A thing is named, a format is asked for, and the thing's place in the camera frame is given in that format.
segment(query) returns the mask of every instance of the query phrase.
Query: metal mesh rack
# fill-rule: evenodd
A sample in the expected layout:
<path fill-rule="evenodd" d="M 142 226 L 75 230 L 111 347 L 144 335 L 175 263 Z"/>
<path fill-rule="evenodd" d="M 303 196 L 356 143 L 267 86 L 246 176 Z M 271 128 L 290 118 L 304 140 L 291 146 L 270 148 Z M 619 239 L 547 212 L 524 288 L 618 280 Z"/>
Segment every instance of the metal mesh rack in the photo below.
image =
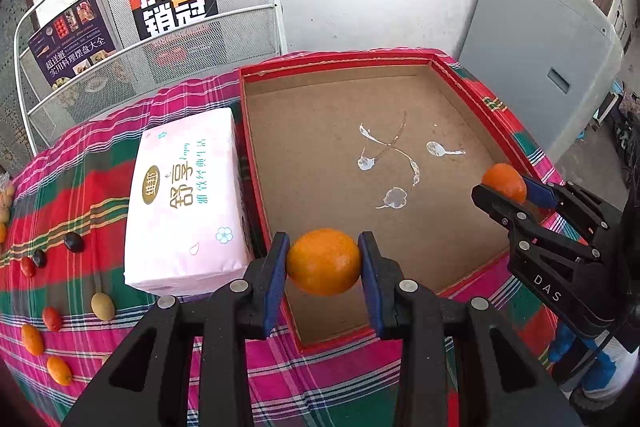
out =
<path fill-rule="evenodd" d="M 217 15 L 143 41 L 128 0 L 108 0 L 124 49 L 57 90 L 38 92 L 31 82 L 36 64 L 30 51 L 20 56 L 18 31 L 44 1 L 25 13 L 14 39 L 18 99 L 34 155 L 37 149 L 31 126 L 52 146 L 73 126 L 105 116 L 161 87 L 287 52 L 279 0 L 217 0 Z M 35 92 L 39 100 L 30 111 L 24 104 L 23 89 Z"/>

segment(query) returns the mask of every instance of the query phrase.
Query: brown cardboard bottom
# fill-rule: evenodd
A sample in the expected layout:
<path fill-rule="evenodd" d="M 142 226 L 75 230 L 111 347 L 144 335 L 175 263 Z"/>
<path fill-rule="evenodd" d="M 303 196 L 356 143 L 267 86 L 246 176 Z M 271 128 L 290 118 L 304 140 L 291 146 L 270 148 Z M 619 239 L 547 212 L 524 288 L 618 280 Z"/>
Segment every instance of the brown cardboard bottom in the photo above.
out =
<path fill-rule="evenodd" d="M 478 118 L 430 66 L 381 66 L 288 76 L 245 85 L 250 136 L 262 204 L 271 234 L 294 242 L 332 228 L 357 239 L 371 230 L 382 255 L 404 275 L 438 291 L 494 258 L 506 231 L 477 209 L 471 189 L 506 157 Z M 412 186 L 409 160 L 388 149 L 362 171 L 364 155 L 389 143 L 406 111 L 395 146 L 420 168 Z M 464 155 L 431 155 L 427 142 Z M 382 206 L 388 190 L 407 192 L 402 208 Z M 286 295 L 303 344 L 367 324 L 358 282 L 333 297 L 316 297 L 287 281 Z"/>

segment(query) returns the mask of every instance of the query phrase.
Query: orange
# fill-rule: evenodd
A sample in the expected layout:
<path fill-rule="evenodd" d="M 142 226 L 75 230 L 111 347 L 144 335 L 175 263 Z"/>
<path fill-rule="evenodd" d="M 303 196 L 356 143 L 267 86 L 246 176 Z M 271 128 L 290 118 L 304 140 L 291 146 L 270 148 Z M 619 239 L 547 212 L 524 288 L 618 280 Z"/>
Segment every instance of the orange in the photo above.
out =
<path fill-rule="evenodd" d="M 44 353 L 44 342 L 40 332 L 30 324 L 22 326 L 22 345 L 34 357 L 39 357 Z"/>
<path fill-rule="evenodd" d="M 60 357 L 49 357 L 47 360 L 47 370 L 53 380 L 65 387 L 71 385 L 74 381 L 73 375 L 71 375 L 71 369 L 66 365 L 66 362 Z"/>
<path fill-rule="evenodd" d="M 360 277 L 358 245 L 339 230 L 307 232 L 287 253 L 287 275 L 313 295 L 346 292 Z"/>
<path fill-rule="evenodd" d="M 518 171 L 506 163 L 489 167 L 482 176 L 482 185 L 500 192 L 505 198 L 523 204 L 527 199 L 527 185 Z"/>

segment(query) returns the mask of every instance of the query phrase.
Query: blue gripper pad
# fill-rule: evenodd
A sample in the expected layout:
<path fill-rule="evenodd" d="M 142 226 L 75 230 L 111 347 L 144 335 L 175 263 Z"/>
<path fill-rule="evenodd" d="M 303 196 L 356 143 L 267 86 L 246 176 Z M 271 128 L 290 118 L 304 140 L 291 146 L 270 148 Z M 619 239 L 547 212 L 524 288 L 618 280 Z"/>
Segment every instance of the blue gripper pad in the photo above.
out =
<path fill-rule="evenodd" d="M 383 331 L 382 320 L 382 295 L 378 286 L 373 263 L 369 254 L 369 248 L 365 241 L 364 234 L 361 233 L 358 238 L 358 249 L 360 250 L 360 259 L 362 261 L 362 288 L 364 290 L 364 300 L 367 303 L 367 313 L 369 314 L 369 324 L 379 337 Z"/>
<path fill-rule="evenodd" d="M 523 176 L 523 179 L 527 185 L 527 200 L 540 208 L 556 208 L 557 203 L 551 188 L 536 183 L 526 176 Z"/>
<path fill-rule="evenodd" d="M 268 261 L 272 261 L 274 264 L 273 271 L 271 272 L 271 280 L 264 295 L 262 332 L 265 338 L 269 336 L 271 330 L 273 330 L 276 325 L 276 320 L 278 320 L 278 309 L 280 308 L 280 302 L 282 301 L 282 295 L 284 293 L 284 283 L 287 279 L 286 262 L 290 244 L 289 236 L 286 233 L 276 233 L 273 236 L 271 250 L 267 256 Z"/>

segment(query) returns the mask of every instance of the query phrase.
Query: small fruit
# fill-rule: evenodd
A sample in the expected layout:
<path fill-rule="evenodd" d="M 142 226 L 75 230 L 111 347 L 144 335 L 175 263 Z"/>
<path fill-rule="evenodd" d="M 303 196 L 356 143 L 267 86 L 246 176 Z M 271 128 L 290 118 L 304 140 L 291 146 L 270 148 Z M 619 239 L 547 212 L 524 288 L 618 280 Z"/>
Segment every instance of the small fruit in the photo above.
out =
<path fill-rule="evenodd" d="M 2 193 L 2 206 L 6 206 L 7 208 L 11 208 L 11 205 L 14 203 L 14 197 L 10 196 L 6 192 Z"/>
<path fill-rule="evenodd" d="M 527 199 L 527 185 L 516 169 L 506 163 L 489 167 L 482 176 L 482 185 L 500 192 L 505 198 L 523 204 Z"/>
<path fill-rule="evenodd" d="M 23 257 L 20 259 L 20 270 L 22 270 L 22 274 L 27 277 L 27 279 L 36 275 L 36 266 L 31 257 Z"/>
<path fill-rule="evenodd" d="M 321 229 L 307 232 L 287 253 L 287 274 L 303 291 L 337 295 L 360 277 L 360 251 L 344 232 Z"/>
<path fill-rule="evenodd" d="M 73 375 L 71 375 L 71 369 L 66 365 L 66 362 L 60 357 L 49 357 L 47 360 L 47 370 L 53 380 L 65 387 L 71 385 L 74 381 Z"/>
<path fill-rule="evenodd" d="M 35 252 L 33 252 L 33 263 L 38 268 L 44 268 L 47 266 L 47 254 L 44 253 L 44 250 L 38 248 Z"/>
<path fill-rule="evenodd" d="M 116 316 L 116 307 L 113 305 L 113 301 L 110 296 L 104 293 L 97 293 L 91 297 L 91 309 L 96 317 L 105 322 L 109 322 Z"/>
<path fill-rule="evenodd" d="M 42 310 L 42 320 L 49 331 L 60 331 L 62 327 L 62 317 L 58 311 L 51 306 L 47 306 Z"/>
<path fill-rule="evenodd" d="M 74 253 L 80 253 L 84 250 L 84 239 L 79 233 L 67 232 L 65 233 L 65 247 Z"/>
<path fill-rule="evenodd" d="M 40 332 L 30 324 L 22 326 L 22 345 L 34 357 L 39 357 L 44 353 L 44 342 Z"/>

